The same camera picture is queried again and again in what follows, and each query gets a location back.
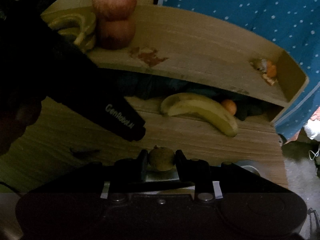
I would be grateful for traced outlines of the brown kiwi fruit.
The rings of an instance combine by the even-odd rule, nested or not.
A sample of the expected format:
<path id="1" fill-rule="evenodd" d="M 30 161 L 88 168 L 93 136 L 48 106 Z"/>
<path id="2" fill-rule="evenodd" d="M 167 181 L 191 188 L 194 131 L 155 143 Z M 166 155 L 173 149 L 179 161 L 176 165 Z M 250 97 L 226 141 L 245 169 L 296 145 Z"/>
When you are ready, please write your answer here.
<path id="1" fill-rule="evenodd" d="M 149 165 L 158 171 L 168 171 L 175 166 L 175 152 L 167 147 L 155 146 L 148 154 Z"/>

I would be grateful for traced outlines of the yellow banana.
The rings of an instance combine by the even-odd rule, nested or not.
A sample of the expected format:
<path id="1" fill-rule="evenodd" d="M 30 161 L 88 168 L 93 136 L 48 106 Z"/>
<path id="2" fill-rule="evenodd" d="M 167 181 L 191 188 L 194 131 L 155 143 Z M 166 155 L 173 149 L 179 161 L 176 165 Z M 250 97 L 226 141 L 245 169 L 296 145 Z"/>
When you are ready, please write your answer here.
<path id="1" fill-rule="evenodd" d="M 194 93 L 171 95 L 163 100 L 160 111 L 167 116 L 197 114 L 226 136 L 235 137 L 238 134 L 235 117 L 220 103 L 203 95 Z"/>

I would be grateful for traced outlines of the metal tray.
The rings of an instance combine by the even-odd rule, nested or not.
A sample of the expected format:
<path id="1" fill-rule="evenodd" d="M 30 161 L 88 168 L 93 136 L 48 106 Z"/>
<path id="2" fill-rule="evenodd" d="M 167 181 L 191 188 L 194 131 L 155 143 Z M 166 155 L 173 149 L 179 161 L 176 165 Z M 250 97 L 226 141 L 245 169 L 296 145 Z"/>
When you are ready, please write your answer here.
<path id="1" fill-rule="evenodd" d="M 257 176 L 267 178 L 266 173 L 264 172 L 262 166 L 252 160 L 241 160 L 235 163 L 235 165 L 240 166 L 241 168 L 256 174 Z M 178 181 L 179 175 L 177 172 L 176 166 L 168 171 L 159 171 L 157 169 L 152 168 L 148 165 L 146 170 L 146 182 L 160 182 L 160 181 Z"/>

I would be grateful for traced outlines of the banana bunch on shelf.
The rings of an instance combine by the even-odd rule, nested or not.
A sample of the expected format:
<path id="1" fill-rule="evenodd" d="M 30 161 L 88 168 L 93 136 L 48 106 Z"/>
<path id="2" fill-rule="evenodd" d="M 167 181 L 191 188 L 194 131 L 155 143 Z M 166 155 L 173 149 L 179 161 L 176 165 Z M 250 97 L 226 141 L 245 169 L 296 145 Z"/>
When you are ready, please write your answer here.
<path id="1" fill-rule="evenodd" d="M 74 45 L 85 53 L 93 49 L 95 44 L 96 16 L 93 12 L 73 12 L 52 16 L 48 27 L 61 36 L 69 38 Z"/>

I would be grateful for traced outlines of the small orange under shelf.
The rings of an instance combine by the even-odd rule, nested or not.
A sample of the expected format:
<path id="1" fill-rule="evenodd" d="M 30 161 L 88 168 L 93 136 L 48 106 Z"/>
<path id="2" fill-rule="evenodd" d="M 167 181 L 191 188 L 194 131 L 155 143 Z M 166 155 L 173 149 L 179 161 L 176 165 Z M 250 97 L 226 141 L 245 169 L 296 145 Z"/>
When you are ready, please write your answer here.
<path id="1" fill-rule="evenodd" d="M 235 115 L 237 111 L 237 106 L 232 100 L 224 100 L 221 105 L 231 114 Z"/>

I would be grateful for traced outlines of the red apple top shelf lower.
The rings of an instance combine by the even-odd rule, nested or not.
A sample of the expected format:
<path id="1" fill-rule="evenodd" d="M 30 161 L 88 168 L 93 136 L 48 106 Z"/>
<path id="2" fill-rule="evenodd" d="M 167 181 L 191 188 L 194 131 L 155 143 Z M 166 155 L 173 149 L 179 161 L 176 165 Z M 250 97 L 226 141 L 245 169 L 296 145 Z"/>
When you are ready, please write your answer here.
<path id="1" fill-rule="evenodd" d="M 133 18 L 121 21 L 99 21 L 99 43 L 106 49 L 123 49 L 135 36 L 136 22 Z"/>

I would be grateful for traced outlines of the red apple shelf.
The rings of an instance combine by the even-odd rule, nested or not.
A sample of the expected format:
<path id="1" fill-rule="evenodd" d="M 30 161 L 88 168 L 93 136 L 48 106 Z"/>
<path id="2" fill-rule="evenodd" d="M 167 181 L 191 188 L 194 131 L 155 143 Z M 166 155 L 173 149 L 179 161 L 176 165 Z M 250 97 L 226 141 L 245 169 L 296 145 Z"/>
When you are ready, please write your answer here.
<path id="1" fill-rule="evenodd" d="M 133 18 L 121 21 L 99 21 L 99 43 L 106 49 L 123 49 L 135 36 L 136 22 Z"/>
<path id="2" fill-rule="evenodd" d="M 137 6 L 137 0 L 92 0 L 93 12 L 99 18 L 121 21 L 129 18 Z"/>

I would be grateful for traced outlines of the red apple top shelf upper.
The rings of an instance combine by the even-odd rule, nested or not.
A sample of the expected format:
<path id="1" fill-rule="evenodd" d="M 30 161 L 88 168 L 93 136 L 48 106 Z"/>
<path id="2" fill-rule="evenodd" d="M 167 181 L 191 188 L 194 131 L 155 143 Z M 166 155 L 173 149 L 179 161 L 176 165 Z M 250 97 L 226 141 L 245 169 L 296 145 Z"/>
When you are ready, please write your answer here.
<path id="1" fill-rule="evenodd" d="M 93 12 L 99 18 L 121 21 L 129 18 L 137 6 L 137 0 L 92 0 Z"/>

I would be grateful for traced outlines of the wooden desk shelf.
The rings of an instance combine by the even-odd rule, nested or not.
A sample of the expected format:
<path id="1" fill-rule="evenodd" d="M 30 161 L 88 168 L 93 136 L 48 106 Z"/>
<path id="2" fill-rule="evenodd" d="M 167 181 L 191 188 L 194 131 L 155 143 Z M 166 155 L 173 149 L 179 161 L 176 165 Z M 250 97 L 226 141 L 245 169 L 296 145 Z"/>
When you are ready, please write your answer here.
<path id="1" fill-rule="evenodd" d="M 196 12 L 139 5 L 133 13 L 136 33 L 127 48 L 88 53 L 110 79 L 120 71 L 185 80 L 216 87 L 287 110 L 308 84 L 295 60 L 274 43 L 236 25 Z M 270 86 L 250 62 L 267 59 L 277 66 Z"/>

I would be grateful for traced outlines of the white plastic bag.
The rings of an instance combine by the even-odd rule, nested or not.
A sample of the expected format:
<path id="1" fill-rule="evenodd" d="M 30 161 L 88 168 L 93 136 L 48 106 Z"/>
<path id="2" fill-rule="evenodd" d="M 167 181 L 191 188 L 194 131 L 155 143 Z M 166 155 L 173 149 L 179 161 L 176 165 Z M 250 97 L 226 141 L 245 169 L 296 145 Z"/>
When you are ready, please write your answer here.
<path id="1" fill-rule="evenodd" d="M 309 119 L 304 126 L 304 131 L 306 135 L 311 140 L 320 141 L 320 121 Z"/>

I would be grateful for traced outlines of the orange peel scraps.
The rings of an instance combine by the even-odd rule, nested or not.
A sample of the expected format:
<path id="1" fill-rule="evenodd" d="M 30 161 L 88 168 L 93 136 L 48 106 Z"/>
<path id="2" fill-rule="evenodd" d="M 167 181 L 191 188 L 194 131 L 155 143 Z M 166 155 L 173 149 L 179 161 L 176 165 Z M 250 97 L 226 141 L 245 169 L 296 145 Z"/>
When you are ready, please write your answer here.
<path id="1" fill-rule="evenodd" d="M 250 65 L 261 73 L 263 80 L 270 86 L 277 82 L 277 66 L 267 59 L 254 59 Z"/>

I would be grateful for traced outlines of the blue dotted fabric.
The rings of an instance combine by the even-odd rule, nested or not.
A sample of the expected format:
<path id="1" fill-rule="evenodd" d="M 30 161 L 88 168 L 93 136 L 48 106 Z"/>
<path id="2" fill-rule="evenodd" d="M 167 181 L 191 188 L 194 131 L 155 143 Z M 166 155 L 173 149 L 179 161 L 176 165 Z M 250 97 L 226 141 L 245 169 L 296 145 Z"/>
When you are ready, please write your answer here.
<path id="1" fill-rule="evenodd" d="M 276 122 L 291 139 L 319 120 L 319 0 L 154 0 L 157 5 L 213 16 L 256 33 L 285 49 L 309 83 Z"/>

